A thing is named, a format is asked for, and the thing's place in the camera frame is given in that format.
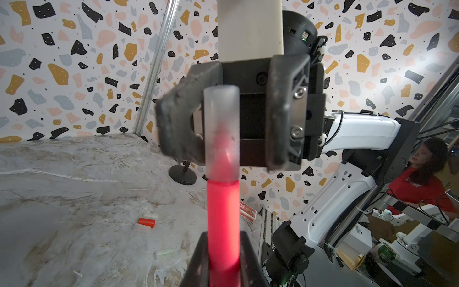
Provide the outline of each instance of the round base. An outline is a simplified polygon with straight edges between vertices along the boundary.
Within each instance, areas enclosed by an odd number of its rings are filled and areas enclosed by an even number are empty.
[[[169,169],[169,176],[176,182],[190,186],[196,182],[195,172],[188,168],[186,172],[183,172],[183,165],[175,165]]]

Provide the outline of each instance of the small plastic tube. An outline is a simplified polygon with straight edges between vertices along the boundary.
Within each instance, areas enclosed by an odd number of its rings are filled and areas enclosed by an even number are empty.
[[[204,89],[210,287],[241,285],[239,98],[236,86]]]
[[[145,214],[143,215],[143,218],[158,219],[158,218],[159,218],[159,214],[156,214],[156,213],[145,213]]]
[[[132,230],[148,234],[151,231],[151,227],[136,223],[136,224],[134,224],[134,227],[132,228]]]
[[[139,221],[137,223],[153,228],[153,227],[155,227],[156,220],[148,219],[148,218],[139,218]]]
[[[174,250],[172,248],[158,250],[155,252],[156,259],[163,259],[163,258],[171,257],[173,255],[174,255]]]

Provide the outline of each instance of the black hair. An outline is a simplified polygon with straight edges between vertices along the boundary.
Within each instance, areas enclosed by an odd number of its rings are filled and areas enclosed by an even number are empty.
[[[448,146],[445,141],[437,137],[431,137],[426,140],[424,145],[432,153],[432,157],[420,169],[414,171],[409,176],[412,182],[420,185],[426,185],[434,174],[445,167],[448,153]]]

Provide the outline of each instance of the woman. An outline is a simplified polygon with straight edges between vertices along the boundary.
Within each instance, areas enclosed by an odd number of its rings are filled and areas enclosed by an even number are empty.
[[[457,217],[453,204],[447,197],[442,195],[445,192],[442,182],[434,176],[441,171],[447,160],[448,147],[446,143],[436,137],[425,141],[419,150],[410,158],[408,166],[390,185],[398,199],[413,207],[418,207],[422,201],[425,204],[438,205],[442,211],[450,217]],[[393,215],[400,214],[392,206],[387,207]],[[394,227],[391,223],[382,221],[373,216],[368,217],[372,237],[383,238],[387,241],[394,241],[395,234],[399,231],[410,233],[419,223],[412,221],[401,226]]]
[[[419,203],[437,205],[438,202],[442,211],[455,213],[456,210],[448,196],[441,196],[445,192],[442,182],[434,176],[444,168],[447,153],[448,147],[443,140],[436,137],[426,140],[410,158],[407,168],[389,188],[398,199],[411,206],[418,207]],[[400,214],[392,206],[388,209],[394,215]]]

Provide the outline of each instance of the wall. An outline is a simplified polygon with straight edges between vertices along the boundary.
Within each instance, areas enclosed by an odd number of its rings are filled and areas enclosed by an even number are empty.
[[[457,0],[290,0],[283,5],[284,9],[306,15],[318,28],[319,35],[329,38],[323,59],[328,85],[327,110],[369,109],[391,118],[408,118],[414,108],[425,103],[425,96],[459,52]],[[188,26],[182,25],[180,29],[189,33]],[[212,29],[213,25],[205,26],[200,37],[210,35]],[[181,43],[186,45],[186,39],[184,36]],[[174,49],[178,43],[175,41],[172,38]],[[197,61],[185,58],[188,67],[192,62]],[[185,68],[179,73],[172,72],[172,80],[163,83],[164,78],[170,78],[164,68],[157,97],[185,74]],[[157,142],[153,115],[150,120],[153,132],[146,135]],[[264,206],[288,219],[319,192],[340,161],[341,151],[336,151],[313,162],[303,162],[298,172],[269,174],[266,169],[243,167],[241,198],[254,208]],[[193,169],[201,180],[205,168]]]
[[[143,135],[157,146],[158,134],[154,114],[154,100],[179,83],[191,65],[218,59],[218,19],[215,0],[181,0],[177,8],[173,32],[153,90]]]
[[[165,7],[3,1],[0,142],[131,132]]]

